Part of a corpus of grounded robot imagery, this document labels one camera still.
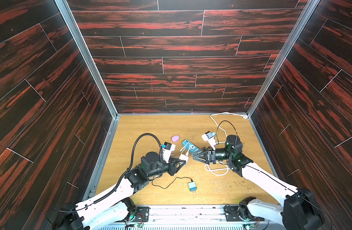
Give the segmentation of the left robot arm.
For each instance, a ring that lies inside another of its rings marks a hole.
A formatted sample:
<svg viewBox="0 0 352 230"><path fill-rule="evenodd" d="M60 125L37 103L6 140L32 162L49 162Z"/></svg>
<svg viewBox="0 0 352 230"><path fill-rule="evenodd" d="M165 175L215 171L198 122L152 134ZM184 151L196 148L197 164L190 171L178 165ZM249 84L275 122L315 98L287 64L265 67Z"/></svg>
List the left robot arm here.
<svg viewBox="0 0 352 230"><path fill-rule="evenodd" d="M150 179L164 173L175 175L185 160L171 157L163 160L156 152L148 152L141 163L124 173L120 181L104 192L77 204L62 207L52 224L54 230L98 230L113 222L129 221L135 216L137 207L131 196L146 187Z"/></svg>

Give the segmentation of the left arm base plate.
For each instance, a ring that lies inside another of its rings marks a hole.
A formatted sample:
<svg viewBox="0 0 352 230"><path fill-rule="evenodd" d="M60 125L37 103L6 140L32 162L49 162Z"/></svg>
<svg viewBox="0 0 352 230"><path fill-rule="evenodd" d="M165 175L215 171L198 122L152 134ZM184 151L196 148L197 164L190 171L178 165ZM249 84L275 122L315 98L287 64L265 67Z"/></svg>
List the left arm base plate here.
<svg viewBox="0 0 352 230"><path fill-rule="evenodd" d="M134 214L131 214L129 223L144 223L149 221L150 207L137 206Z"/></svg>

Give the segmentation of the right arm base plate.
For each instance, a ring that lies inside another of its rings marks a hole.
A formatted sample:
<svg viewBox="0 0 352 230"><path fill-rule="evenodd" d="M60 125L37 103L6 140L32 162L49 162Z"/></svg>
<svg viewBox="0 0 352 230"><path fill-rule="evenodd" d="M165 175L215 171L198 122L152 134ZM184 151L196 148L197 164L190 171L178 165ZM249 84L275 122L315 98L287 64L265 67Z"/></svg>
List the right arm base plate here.
<svg viewBox="0 0 352 230"><path fill-rule="evenodd" d="M227 222L233 221L252 221L257 222L258 217L253 216L247 206L225 205L223 207Z"/></svg>

